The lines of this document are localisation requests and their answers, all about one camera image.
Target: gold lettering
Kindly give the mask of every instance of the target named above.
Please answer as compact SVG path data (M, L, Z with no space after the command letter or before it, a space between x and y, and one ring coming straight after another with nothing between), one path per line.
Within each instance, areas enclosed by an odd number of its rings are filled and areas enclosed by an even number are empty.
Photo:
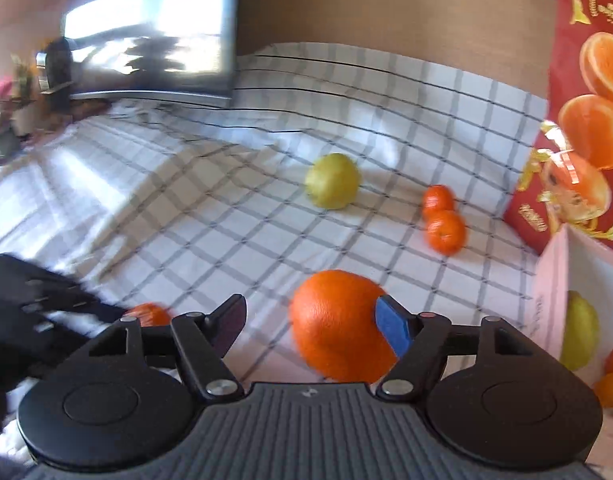
M602 13L606 16L608 22L613 24L613 4L603 6L598 5L597 0L589 0L589 7L592 16L598 16L600 13Z
M531 208L531 206L529 206L528 204L522 204L519 207L518 212L520 213L520 215L522 215L526 222L528 222L528 224L536 231L543 233L548 229L542 217L539 216L535 211L533 211L533 208Z

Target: checkered bed sheet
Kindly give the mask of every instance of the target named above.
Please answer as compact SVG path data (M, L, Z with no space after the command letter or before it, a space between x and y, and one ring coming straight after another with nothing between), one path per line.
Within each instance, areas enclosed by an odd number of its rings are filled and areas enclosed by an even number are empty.
M0 252L76 272L126 306L210 312L243 294L249 318L225 357L234 373L324 381L300 359L286 315L318 270L368 276L411 312L523 326L536 256L500 216L544 114L540 98L446 66L273 45L239 60L229 110L121 101L5 168ZM364 179L336 212L302 187L331 152ZM455 191L469 226L452 258L423 240L431 184Z

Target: orange printed image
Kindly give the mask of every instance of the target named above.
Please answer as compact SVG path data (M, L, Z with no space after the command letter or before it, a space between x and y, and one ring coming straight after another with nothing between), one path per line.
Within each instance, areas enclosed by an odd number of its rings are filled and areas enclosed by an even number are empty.
M579 51L579 67L589 90L613 102L613 34L588 38Z
M576 153L599 170L613 169L613 102L598 95L573 98L558 121Z
M575 152L554 153L544 165L542 179L565 221L597 218L611 205L611 189L602 172Z

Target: television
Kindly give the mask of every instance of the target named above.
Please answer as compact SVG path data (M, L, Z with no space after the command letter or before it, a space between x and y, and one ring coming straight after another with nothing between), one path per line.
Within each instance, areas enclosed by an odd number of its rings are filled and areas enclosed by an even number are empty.
M71 1L36 58L43 93L228 105L236 0Z

